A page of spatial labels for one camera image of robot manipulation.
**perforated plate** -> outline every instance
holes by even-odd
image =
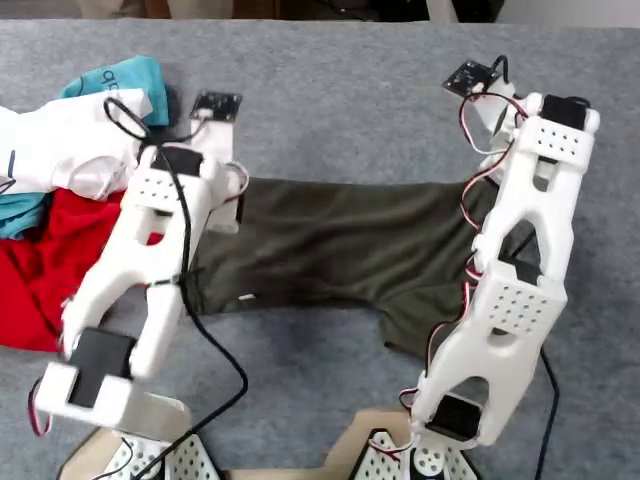
[[[142,470],[162,450],[158,448],[156,442],[133,441],[130,443],[133,447],[131,462],[124,469],[109,477],[110,479],[128,480],[131,475]],[[129,449],[123,444],[111,458],[104,472],[112,472],[121,467],[129,459],[129,455]],[[157,470],[152,470],[152,473],[146,478],[153,478],[154,473],[157,473]],[[175,453],[167,457],[164,480],[169,479],[220,480],[213,462],[197,435],[185,440]]]
[[[522,148],[538,156],[566,162],[586,171],[593,148],[593,136],[545,120],[531,117],[522,126]]]
[[[372,430],[369,438],[386,449],[396,448],[389,432],[383,429]],[[395,462],[387,455],[379,453],[366,445],[360,455],[359,462],[355,465],[349,480],[408,480],[408,476],[403,476],[400,462]],[[426,478],[432,466],[440,470],[444,465],[445,480],[481,480],[475,469],[467,461],[466,457],[459,450],[446,449],[411,449],[403,453],[409,461],[411,451],[415,450],[414,461],[416,470],[424,473]]]
[[[395,448],[391,435],[386,430],[373,433],[373,441],[381,447]],[[389,456],[379,453],[371,447],[364,451],[359,468],[354,470],[351,480],[401,480],[400,462],[395,462]]]

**red wire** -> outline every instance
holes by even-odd
[[[464,216],[465,220],[473,228],[475,228],[476,230],[480,230],[480,227],[482,225],[479,222],[477,222],[476,220],[473,219],[473,217],[469,213],[469,210],[467,209],[467,207],[466,207],[466,205],[464,203],[464,200],[467,197],[467,194],[469,193],[471,188],[476,183],[478,183],[483,178],[488,177],[489,175],[491,175],[493,172],[495,172],[496,170],[498,170],[500,168],[502,163],[506,160],[507,155],[509,154],[509,151],[511,150],[512,146],[513,146],[513,142],[511,142],[509,144],[507,149],[502,153],[500,158],[493,165],[491,165],[491,166],[485,168],[484,170],[481,170],[480,172],[476,173],[469,180],[467,180],[467,182],[465,183],[464,189],[462,190],[462,196],[460,197],[460,210],[462,211],[462,215]]]
[[[42,381],[42,377],[35,381],[33,387],[29,391],[29,396],[27,399],[27,412],[29,413],[29,422],[31,423],[31,428],[33,429],[33,433],[38,437],[44,437],[49,431],[51,431],[51,415],[47,417],[47,423],[44,427],[40,424],[40,418],[38,417],[38,412],[36,411],[35,406],[35,398],[38,393],[38,387],[40,386],[40,382]]]

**fabric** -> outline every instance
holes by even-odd
[[[20,115],[0,111],[0,184],[6,185],[4,193],[66,188],[103,200],[124,190],[137,166],[140,141],[107,118],[103,103],[108,96],[122,101],[136,115],[151,111],[142,89],[53,100]],[[112,114],[140,133],[119,110],[112,109]]]
[[[151,102],[153,111],[144,117],[144,123],[150,126],[169,125],[162,66],[154,57],[138,55],[114,65],[91,70],[64,87],[60,98],[129,88],[141,88]]]
[[[64,189],[52,196],[40,238],[0,240],[0,345],[56,349],[62,302],[100,256],[120,213],[120,193],[106,202]]]
[[[252,179],[237,235],[205,232],[191,292],[201,314],[291,305],[362,305],[382,313],[386,345],[418,357],[461,308],[475,231],[463,184],[367,186]],[[479,185],[482,218],[495,191]]]
[[[460,99],[441,87],[467,59],[490,65],[504,53],[519,93],[587,98],[602,125],[573,222],[569,303],[545,343],[562,398],[543,477],[638,479],[640,62],[611,67],[639,51],[638,29],[0,21],[0,103],[37,108],[74,72],[144,52],[162,59],[185,105],[203,88],[244,94],[234,153],[254,177],[373,185],[459,182],[476,170],[482,158],[458,129]],[[178,133],[188,132],[183,121]],[[137,335],[146,312],[142,292],[128,292],[108,326]],[[370,308],[328,307],[203,317],[250,383],[246,397],[200,432],[220,467],[320,466],[354,412],[398,408],[397,392],[415,386],[422,365],[382,347],[378,317]],[[92,428],[56,421],[45,439],[28,428],[26,393],[52,358],[0,348],[2,480],[55,477]],[[235,372],[184,318],[149,389],[183,401],[195,422],[237,386]],[[469,451],[483,478],[534,477],[550,404],[540,365],[498,442]]]
[[[44,193],[0,195],[0,238],[18,240],[25,230],[36,227],[45,210]]]
[[[144,0],[77,0],[84,18],[145,17]],[[233,0],[167,0],[171,18],[231,18]]]

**gray table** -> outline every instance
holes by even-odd
[[[575,216],[569,306],[548,352],[563,390],[546,477],[640,478],[640,32],[359,23],[0,22],[0,104],[24,111],[74,76],[134,54],[157,56],[189,108],[203,87],[245,95],[236,151],[254,175],[399,183],[467,177],[479,158],[441,81],[468,57],[511,59],[519,91],[590,99],[602,115]],[[142,299],[118,303],[137,325]],[[223,468],[312,467],[356,410],[396,405],[416,359],[385,350],[370,310],[271,310],[208,318],[238,356],[250,393],[204,439]],[[5,319],[2,321],[20,321]],[[0,478],[53,478],[90,430],[30,432],[26,393],[50,358],[0,350]],[[187,322],[154,388],[197,417],[236,388]],[[471,452],[488,479],[532,478],[551,401],[539,369],[495,446]]]

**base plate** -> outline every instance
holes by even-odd
[[[113,480],[128,480],[131,475],[137,474],[147,464],[156,458],[159,453],[156,442],[131,440],[129,441],[133,450],[133,457],[126,467],[114,473],[109,478]],[[126,445],[122,444],[104,472],[113,472],[125,464],[131,452]],[[165,460],[164,476],[157,475],[157,470],[152,470],[145,478],[159,480],[220,480],[218,472],[209,458],[209,454],[202,445],[197,435],[192,435],[185,440],[182,445]]]
[[[380,445],[382,448],[388,450],[396,448],[393,439],[389,432],[385,429],[374,429],[371,431],[369,438]],[[417,455],[412,455],[412,451],[415,448],[407,450],[402,455],[405,458],[402,462],[410,461],[410,458],[415,458],[416,461],[422,462],[423,466],[429,466],[429,462],[436,462],[435,459],[431,459],[429,455],[424,456],[422,452],[418,452]],[[356,463],[349,480],[481,480],[477,471],[467,459],[467,457],[459,450],[446,448],[444,451],[444,470],[442,470],[436,476],[424,476],[417,472],[413,476],[407,474],[403,476],[401,471],[401,462],[394,461],[388,455],[378,452],[369,446],[368,442],[365,444],[358,462]]]

